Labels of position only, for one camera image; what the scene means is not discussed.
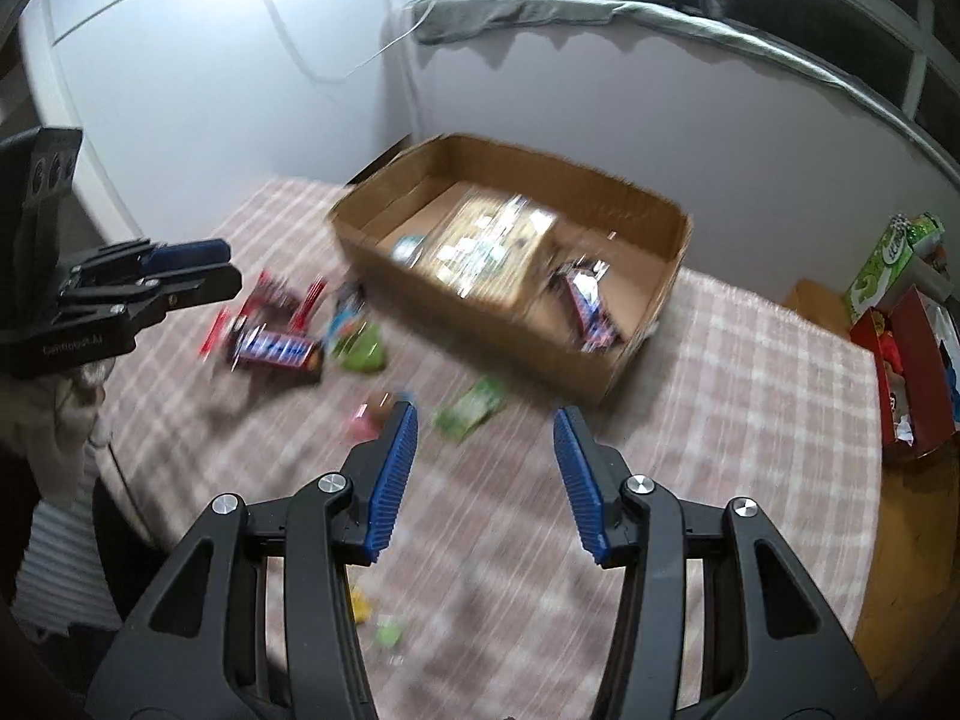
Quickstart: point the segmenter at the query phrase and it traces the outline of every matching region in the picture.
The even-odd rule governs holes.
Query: open cardboard box
[[[919,459],[953,436],[953,410],[944,364],[923,301],[916,287],[910,287],[891,310],[890,327],[904,365],[906,398],[913,425],[913,446],[896,438],[890,407],[890,384],[880,354],[872,311],[853,325],[851,341],[874,354],[880,388],[880,432],[883,456],[888,461]]]
[[[579,351],[570,316],[546,289],[522,313],[501,313],[392,261],[399,238],[430,232],[471,187],[523,194],[558,212],[555,264],[579,255],[610,264],[601,290],[625,343],[604,352]],[[611,390],[650,334],[692,226],[675,204],[626,181],[467,135],[440,136],[407,149],[344,196],[330,220],[361,276],[584,404],[598,403]]]

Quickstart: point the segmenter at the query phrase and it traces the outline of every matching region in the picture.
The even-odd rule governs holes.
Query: open red box
[[[880,340],[874,329],[872,309],[853,325],[850,338],[874,354],[877,381],[880,383],[883,456],[897,460],[920,458],[953,436],[953,408],[937,338],[923,312],[923,303],[916,287],[911,287],[890,312],[890,327],[904,363],[906,396],[913,423],[912,447],[898,440],[894,432],[890,385],[880,355]]]

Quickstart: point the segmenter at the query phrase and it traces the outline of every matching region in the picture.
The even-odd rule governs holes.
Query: pink plaid tablecloth
[[[336,279],[346,266],[325,215],[341,193],[277,181],[215,234],[232,243],[247,283],[263,268],[304,287],[318,274]],[[407,626],[401,658],[368,651],[380,716],[589,715],[621,576],[597,568],[577,538],[551,446],[558,399],[508,373],[507,408],[455,445],[431,415],[483,371],[453,338],[381,312],[381,375],[330,365],[315,389],[266,391],[198,362],[216,312],[170,314],[107,382],[116,460],[104,456],[100,471],[127,517],[172,547],[218,493],[248,503],[290,495],[342,464],[344,422],[369,391],[410,391],[421,438],[394,538],[378,565],[352,574],[377,611]],[[598,440],[679,498],[757,499],[850,635],[877,526],[879,418],[866,352],[686,269],[618,396],[587,414]],[[697,697],[703,633],[691,579],[683,704]],[[279,658],[281,580],[268,587]]]

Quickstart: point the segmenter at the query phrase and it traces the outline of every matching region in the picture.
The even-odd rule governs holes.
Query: silver screw
[[[736,498],[733,500],[733,512],[741,517],[755,517],[759,508],[757,501],[752,498]]]
[[[213,499],[213,511],[217,512],[217,514],[229,514],[233,512],[239,504],[240,501],[237,500],[236,495],[224,493]]]
[[[329,473],[317,480],[317,487],[324,493],[339,493],[347,486],[347,480],[342,473]]]
[[[649,476],[637,474],[627,479],[627,490],[634,495],[648,495],[656,488],[656,482]]]

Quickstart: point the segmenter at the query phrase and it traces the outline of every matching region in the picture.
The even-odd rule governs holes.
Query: white wall
[[[843,290],[891,213],[933,210],[960,266],[960,194],[843,95],[636,25],[416,48],[424,134],[473,132],[625,176],[693,215],[686,264],[782,300]]]
[[[45,124],[85,131],[75,185],[109,238],[203,235],[269,176],[343,183],[411,131],[398,50],[353,71],[389,0],[105,1],[35,0],[21,31]]]

